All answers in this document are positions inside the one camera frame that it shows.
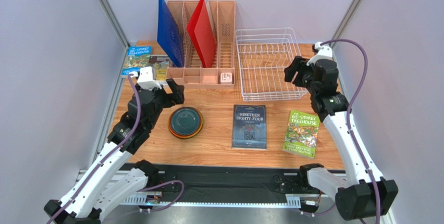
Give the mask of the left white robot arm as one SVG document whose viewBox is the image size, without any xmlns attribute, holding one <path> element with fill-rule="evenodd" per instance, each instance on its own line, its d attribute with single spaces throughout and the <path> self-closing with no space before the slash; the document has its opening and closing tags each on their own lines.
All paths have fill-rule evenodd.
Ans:
<svg viewBox="0 0 444 224">
<path fill-rule="evenodd" d="M 163 109 L 184 103 L 184 86 L 166 80 L 171 93 L 155 81 L 131 83 L 134 95 L 128 110 L 113 127 L 102 151 L 73 188 L 59 200 L 50 200 L 44 211 L 48 223 L 102 223 L 121 202 L 136 192 L 160 191 L 167 183 L 159 170 L 141 160 L 119 181 L 109 185 L 116 172 L 149 138 Z"/>
</svg>

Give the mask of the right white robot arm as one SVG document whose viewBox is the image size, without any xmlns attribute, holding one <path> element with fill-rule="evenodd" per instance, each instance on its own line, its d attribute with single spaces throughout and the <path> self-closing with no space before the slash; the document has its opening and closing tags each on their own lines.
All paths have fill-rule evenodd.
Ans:
<svg viewBox="0 0 444 224">
<path fill-rule="evenodd" d="M 297 56 L 284 73 L 286 82 L 309 92 L 312 109 L 330 133 L 347 175 L 343 180 L 321 164 L 303 165 L 298 173 L 299 186 L 328 195 L 346 221 L 373 217 L 380 223 L 399 189 L 394 180 L 384 178 L 364 147 L 351 104 L 338 92 L 336 62 L 330 59 L 312 62 Z"/>
</svg>

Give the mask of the pink plastic file organizer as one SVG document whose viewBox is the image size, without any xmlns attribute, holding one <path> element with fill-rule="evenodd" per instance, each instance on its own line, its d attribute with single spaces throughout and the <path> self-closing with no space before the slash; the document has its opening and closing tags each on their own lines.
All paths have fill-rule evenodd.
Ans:
<svg viewBox="0 0 444 224">
<path fill-rule="evenodd" d="M 235 88 L 235 1 L 168 1 L 183 40 L 181 67 L 166 77 L 187 89 Z"/>
</svg>

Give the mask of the illustrated garden cover book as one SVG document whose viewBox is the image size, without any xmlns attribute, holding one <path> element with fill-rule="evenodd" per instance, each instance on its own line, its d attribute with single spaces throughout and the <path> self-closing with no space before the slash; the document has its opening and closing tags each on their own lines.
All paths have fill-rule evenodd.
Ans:
<svg viewBox="0 0 444 224">
<path fill-rule="evenodd" d="M 156 81 L 159 83 L 166 83 L 169 57 L 167 55 L 152 55 L 149 58 L 149 66 L 155 71 Z"/>
</svg>

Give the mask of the blue Treehouse book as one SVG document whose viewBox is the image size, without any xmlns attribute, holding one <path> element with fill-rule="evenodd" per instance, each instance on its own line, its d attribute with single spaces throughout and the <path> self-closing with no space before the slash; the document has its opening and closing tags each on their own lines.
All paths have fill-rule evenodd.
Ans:
<svg viewBox="0 0 444 224">
<path fill-rule="evenodd" d="M 148 66 L 152 53 L 151 46 L 131 46 L 128 48 L 120 76 L 138 77 L 140 70 Z"/>
</svg>

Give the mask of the blue plastic folder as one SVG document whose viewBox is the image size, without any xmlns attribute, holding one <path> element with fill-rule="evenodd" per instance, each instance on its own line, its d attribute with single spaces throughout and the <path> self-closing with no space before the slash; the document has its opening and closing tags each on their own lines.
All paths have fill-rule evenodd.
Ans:
<svg viewBox="0 0 444 224">
<path fill-rule="evenodd" d="M 176 67 L 184 67 L 183 38 L 165 0 L 158 0 L 157 42 Z"/>
</svg>

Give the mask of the green 65-Storey Treehouse book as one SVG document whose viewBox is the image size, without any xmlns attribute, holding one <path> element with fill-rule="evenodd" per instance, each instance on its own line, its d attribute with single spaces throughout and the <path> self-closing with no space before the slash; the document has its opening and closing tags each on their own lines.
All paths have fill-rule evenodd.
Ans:
<svg viewBox="0 0 444 224">
<path fill-rule="evenodd" d="M 317 115 L 291 110 L 282 150 L 314 159 L 320 120 Z"/>
</svg>

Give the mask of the red plastic folder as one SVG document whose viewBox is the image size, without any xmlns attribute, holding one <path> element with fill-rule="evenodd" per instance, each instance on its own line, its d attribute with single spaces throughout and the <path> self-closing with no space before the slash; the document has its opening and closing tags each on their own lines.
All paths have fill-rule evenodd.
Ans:
<svg viewBox="0 0 444 224">
<path fill-rule="evenodd" d="M 212 68 L 216 55 L 214 24 L 208 0 L 199 0 L 186 30 L 203 68 Z"/>
</svg>

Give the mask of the Nineteen Eighty-Four book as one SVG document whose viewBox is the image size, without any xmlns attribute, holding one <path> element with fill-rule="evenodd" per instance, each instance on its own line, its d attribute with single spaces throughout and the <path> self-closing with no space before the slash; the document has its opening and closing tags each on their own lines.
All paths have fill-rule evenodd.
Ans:
<svg viewBox="0 0 444 224">
<path fill-rule="evenodd" d="M 266 106 L 234 105 L 232 148 L 266 150 Z"/>
</svg>

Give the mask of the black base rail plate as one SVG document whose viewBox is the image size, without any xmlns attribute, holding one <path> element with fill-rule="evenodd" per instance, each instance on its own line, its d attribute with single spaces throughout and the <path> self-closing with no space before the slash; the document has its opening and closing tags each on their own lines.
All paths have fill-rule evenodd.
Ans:
<svg viewBox="0 0 444 224">
<path fill-rule="evenodd" d="M 181 203 L 285 203 L 287 194 L 319 196 L 319 190 L 303 188 L 298 169 L 156 165 L 158 173 L 148 185 L 175 180 L 163 187 L 163 200 L 184 191 Z"/>
</svg>

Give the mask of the aluminium frame rail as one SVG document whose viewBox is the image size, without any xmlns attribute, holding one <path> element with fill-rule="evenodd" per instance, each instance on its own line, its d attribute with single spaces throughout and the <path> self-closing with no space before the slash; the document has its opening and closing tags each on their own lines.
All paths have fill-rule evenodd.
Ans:
<svg viewBox="0 0 444 224">
<path fill-rule="evenodd" d="M 318 215 L 314 196 L 329 196 L 344 220 L 385 215 L 398 187 L 393 180 L 375 184 L 339 178 L 339 171 L 320 164 L 298 169 L 162 165 L 150 170 L 148 191 L 126 194 L 114 205 L 144 209 L 180 206 L 288 207 Z"/>
</svg>

